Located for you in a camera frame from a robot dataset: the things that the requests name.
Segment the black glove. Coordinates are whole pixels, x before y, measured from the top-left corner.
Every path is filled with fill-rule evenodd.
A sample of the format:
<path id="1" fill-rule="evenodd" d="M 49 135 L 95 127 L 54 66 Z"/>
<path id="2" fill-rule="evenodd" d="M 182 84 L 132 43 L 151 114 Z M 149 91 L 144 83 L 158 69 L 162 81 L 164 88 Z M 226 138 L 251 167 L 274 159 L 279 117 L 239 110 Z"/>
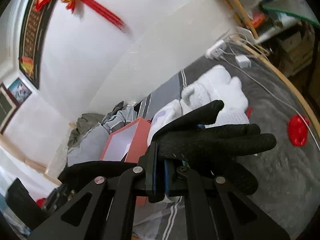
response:
<path id="1" fill-rule="evenodd" d="M 152 137 L 158 146 L 155 187 L 157 202 L 164 198 L 165 173 L 163 161 L 187 162 L 200 175 L 212 174 L 227 179 L 246 196 L 258 189 L 258 181 L 237 157 L 263 153 L 275 148 L 276 137 L 262 133 L 257 124 L 214 124 L 224 103 L 215 100 L 162 127 Z"/>

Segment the pink cardboard storage box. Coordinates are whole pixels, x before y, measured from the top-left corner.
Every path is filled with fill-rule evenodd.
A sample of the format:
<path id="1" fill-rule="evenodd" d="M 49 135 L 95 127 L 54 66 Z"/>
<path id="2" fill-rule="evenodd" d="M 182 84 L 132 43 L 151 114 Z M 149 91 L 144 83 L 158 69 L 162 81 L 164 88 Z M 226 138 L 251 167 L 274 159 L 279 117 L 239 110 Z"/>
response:
<path id="1" fill-rule="evenodd" d="M 113 178 L 120 176 L 129 164 L 137 164 L 146 153 L 150 127 L 149 121 L 138 118 L 108 137 L 100 160 L 114 163 Z"/>

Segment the white fluffy garment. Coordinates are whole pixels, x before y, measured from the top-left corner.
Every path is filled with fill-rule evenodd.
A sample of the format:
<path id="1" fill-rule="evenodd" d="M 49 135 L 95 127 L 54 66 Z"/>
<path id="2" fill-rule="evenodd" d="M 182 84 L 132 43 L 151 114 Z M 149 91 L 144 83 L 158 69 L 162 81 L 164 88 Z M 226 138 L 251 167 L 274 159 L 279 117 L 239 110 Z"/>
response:
<path id="1" fill-rule="evenodd" d="M 207 125 L 207 128 L 249 124 L 246 115 L 248 99 L 242 91 L 241 81 L 236 76 L 231 77 L 222 65 L 214 66 L 182 90 L 182 114 L 185 115 L 215 100 L 223 101 L 224 107 L 217 115 L 216 122 Z"/>

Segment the grey heart pillow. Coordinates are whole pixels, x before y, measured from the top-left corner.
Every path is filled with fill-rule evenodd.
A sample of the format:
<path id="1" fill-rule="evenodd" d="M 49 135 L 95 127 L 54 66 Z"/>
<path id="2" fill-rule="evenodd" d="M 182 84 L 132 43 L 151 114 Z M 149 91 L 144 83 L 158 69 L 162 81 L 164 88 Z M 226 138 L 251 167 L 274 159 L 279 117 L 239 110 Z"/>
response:
<path id="1" fill-rule="evenodd" d="M 68 150 L 67 166 L 99 160 L 109 136 L 110 130 L 101 124 L 90 129 L 80 142 Z"/>

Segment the grey bed blanket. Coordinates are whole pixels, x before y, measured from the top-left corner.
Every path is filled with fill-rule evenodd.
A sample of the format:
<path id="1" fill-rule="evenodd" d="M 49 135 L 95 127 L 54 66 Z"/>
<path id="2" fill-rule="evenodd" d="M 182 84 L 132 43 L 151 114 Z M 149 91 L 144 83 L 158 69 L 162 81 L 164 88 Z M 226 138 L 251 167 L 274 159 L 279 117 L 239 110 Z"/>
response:
<path id="1" fill-rule="evenodd" d="M 192 220 L 216 239 L 311 238 L 319 208 L 319 137 L 294 146 L 287 129 L 309 117 L 291 89 L 255 59 L 242 70 L 226 55 L 201 57 L 150 94 L 140 114 L 152 121 L 148 154 L 157 158 L 161 196 L 135 213 L 140 239 L 187 239 L 187 167 L 196 200 Z"/>

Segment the olive green jacket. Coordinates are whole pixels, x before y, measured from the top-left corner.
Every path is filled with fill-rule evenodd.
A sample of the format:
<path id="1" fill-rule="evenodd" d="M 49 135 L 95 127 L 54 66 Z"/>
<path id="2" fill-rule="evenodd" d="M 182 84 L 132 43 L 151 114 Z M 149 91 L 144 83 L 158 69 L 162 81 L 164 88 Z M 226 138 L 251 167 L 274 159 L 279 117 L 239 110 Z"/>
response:
<path id="1" fill-rule="evenodd" d="M 86 133 L 95 127 L 98 123 L 101 123 L 104 115 L 96 113 L 85 113 L 82 114 L 78 119 L 76 124 L 73 124 L 73 129 L 71 130 L 68 139 L 68 148 L 78 146 L 86 135 Z"/>

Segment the grey striped clothing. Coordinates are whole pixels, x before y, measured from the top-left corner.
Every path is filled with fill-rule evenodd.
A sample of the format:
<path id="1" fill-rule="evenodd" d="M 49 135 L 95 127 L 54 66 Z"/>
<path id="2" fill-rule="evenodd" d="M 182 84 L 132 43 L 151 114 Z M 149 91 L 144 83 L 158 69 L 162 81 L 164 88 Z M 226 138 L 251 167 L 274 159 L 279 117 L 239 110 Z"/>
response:
<path id="1" fill-rule="evenodd" d="M 105 115 L 101 125 L 109 134 L 125 127 L 137 119 L 137 112 L 134 107 L 121 101 L 114 109 Z"/>

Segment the red round object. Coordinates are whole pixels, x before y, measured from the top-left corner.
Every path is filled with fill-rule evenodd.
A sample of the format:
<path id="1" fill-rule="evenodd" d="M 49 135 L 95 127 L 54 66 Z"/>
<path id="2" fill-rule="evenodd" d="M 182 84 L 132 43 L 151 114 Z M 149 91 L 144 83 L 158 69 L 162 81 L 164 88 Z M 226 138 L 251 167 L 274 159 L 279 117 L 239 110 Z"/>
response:
<path id="1" fill-rule="evenodd" d="M 294 115 L 287 124 L 287 133 L 293 146 L 304 146 L 308 139 L 310 121 L 305 117 Z"/>

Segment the framed picture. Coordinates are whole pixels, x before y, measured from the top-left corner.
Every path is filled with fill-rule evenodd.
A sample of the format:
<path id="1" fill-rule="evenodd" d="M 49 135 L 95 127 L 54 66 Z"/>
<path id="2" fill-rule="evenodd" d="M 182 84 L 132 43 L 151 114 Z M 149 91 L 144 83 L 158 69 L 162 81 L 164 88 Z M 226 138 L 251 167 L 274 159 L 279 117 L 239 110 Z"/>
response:
<path id="1" fill-rule="evenodd" d="M 10 86 L 9 91 L 14 98 L 22 104 L 32 94 L 31 90 L 18 77 Z"/>

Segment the white charger adapter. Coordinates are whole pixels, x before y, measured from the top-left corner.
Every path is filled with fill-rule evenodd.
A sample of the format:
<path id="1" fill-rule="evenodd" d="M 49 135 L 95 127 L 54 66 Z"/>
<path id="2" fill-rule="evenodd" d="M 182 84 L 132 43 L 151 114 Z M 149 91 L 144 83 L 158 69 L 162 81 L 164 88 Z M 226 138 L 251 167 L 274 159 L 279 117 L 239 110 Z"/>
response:
<path id="1" fill-rule="evenodd" d="M 251 68 L 252 66 L 251 60 L 245 55 L 235 56 L 235 61 L 241 69 Z"/>

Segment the white power strip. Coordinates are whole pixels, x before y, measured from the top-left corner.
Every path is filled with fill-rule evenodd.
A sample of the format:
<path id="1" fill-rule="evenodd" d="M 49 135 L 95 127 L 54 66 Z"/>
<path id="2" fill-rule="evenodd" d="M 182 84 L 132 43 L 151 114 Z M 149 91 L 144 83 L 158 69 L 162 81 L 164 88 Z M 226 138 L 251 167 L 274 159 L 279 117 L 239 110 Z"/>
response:
<path id="1" fill-rule="evenodd" d="M 207 59 L 218 60 L 226 50 L 227 45 L 224 40 L 218 40 L 213 46 L 206 50 L 205 57 Z"/>

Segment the green glass table top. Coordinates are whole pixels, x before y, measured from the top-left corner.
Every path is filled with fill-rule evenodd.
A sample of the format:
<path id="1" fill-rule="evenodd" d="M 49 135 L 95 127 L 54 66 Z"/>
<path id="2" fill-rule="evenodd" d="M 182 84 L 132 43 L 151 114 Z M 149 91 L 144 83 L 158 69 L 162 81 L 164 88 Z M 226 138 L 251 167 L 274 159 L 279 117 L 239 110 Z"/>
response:
<path id="1" fill-rule="evenodd" d="M 302 0 L 275 0 L 262 5 L 263 9 L 267 11 L 275 11 L 285 13 L 288 16 L 292 16 L 306 22 L 311 23 L 314 26 L 319 27 L 319 21 L 316 15 L 313 13 L 310 6 L 306 1 Z"/>

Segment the black scroll wall hanging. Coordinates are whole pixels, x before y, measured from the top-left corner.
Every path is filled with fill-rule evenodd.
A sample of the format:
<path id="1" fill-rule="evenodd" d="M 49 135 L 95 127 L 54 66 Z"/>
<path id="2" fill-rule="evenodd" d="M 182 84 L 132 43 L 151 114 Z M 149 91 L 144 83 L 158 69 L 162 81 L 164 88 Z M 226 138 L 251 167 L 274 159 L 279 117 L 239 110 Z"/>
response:
<path id="1" fill-rule="evenodd" d="M 55 3 L 56 0 L 52 0 L 37 11 L 36 0 L 29 0 L 23 17 L 19 44 L 19 69 L 36 89 L 40 87 L 44 38 Z"/>

